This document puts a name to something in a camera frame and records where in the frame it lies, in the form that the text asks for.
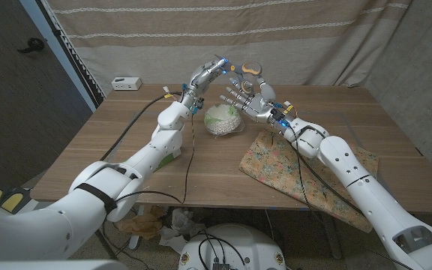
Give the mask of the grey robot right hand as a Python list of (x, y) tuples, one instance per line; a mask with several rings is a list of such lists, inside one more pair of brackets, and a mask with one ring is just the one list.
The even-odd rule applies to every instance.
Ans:
[(261, 123), (269, 123), (276, 125), (277, 128), (287, 128), (290, 126), (296, 117), (289, 112), (284, 114), (283, 111), (275, 106), (275, 90), (263, 79), (262, 76), (257, 76), (256, 81), (259, 84), (260, 93), (246, 94), (242, 85), (232, 77), (229, 78), (231, 87), (226, 90), (235, 97), (232, 100), (224, 95), (220, 98), (248, 115), (253, 121)]

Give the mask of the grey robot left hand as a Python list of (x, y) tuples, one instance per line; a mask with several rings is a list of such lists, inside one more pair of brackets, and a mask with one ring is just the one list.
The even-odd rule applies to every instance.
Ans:
[(223, 73), (227, 63), (226, 58), (218, 56), (216, 60), (200, 65), (191, 74), (179, 102), (193, 111), (197, 107), (198, 100), (208, 90), (210, 83)]

